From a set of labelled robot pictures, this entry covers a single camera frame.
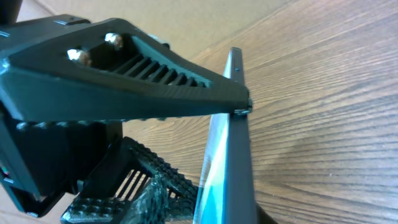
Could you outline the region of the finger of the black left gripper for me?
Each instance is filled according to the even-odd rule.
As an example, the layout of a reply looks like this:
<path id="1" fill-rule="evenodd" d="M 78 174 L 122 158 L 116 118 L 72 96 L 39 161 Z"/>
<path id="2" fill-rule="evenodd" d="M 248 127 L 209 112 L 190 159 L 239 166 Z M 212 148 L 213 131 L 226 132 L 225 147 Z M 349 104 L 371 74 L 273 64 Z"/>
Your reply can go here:
<path id="1" fill-rule="evenodd" d="M 156 153 L 125 137 L 79 184 L 61 223 L 165 223 L 191 220 L 198 187 Z"/>
<path id="2" fill-rule="evenodd" d="M 24 122 L 249 113 L 249 90 L 123 19 L 46 17 L 1 26 L 1 101 Z"/>

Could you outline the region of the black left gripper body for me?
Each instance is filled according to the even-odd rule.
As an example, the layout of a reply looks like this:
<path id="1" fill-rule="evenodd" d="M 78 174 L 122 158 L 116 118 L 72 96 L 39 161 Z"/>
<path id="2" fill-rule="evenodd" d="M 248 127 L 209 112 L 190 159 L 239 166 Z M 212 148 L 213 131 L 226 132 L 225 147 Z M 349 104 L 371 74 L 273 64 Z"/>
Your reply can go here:
<path id="1" fill-rule="evenodd" d="M 122 133 L 120 122 L 39 128 L 1 106 L 1 184 L 20 212 L 41 218 L 81 190 Z"/>

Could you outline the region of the Galaxy S24 smartphone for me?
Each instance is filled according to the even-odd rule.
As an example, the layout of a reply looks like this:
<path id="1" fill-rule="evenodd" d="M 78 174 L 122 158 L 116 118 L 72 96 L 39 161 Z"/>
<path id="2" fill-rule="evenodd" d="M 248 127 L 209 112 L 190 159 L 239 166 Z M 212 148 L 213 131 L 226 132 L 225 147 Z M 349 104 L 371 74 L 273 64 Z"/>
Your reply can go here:
<path id="1" fill-rule="evenodd" d="M 194 223 L 257 223 L 249 139 L 248 91 L 222 90 L 233 99 L 240 96 L 247 108 L 228 109 L 221 103 L 205 105 L 211 116 L 203 158 Z"/>

